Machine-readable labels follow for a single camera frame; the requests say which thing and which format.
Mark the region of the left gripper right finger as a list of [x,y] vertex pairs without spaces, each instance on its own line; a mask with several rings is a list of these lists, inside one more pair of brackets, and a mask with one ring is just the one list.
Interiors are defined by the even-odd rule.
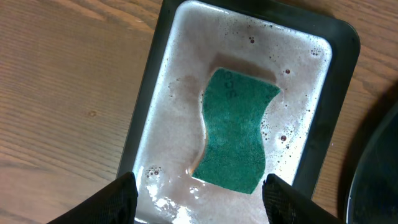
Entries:
[[275,174],[262,186],[262,201],[270,224],[342,224]]

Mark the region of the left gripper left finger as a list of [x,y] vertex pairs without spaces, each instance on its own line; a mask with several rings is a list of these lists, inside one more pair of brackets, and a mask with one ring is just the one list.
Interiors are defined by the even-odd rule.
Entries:
[[133,224],[137,198],[135,176],[127,172],[49,224]]

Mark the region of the green yellow sponge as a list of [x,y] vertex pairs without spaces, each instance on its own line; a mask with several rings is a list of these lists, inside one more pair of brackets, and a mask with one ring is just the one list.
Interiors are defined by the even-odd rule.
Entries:
[[192,176],[251,194],[264,174],[266,155],[261,122],[277,86],[219,68],[203,94],[204,155]]

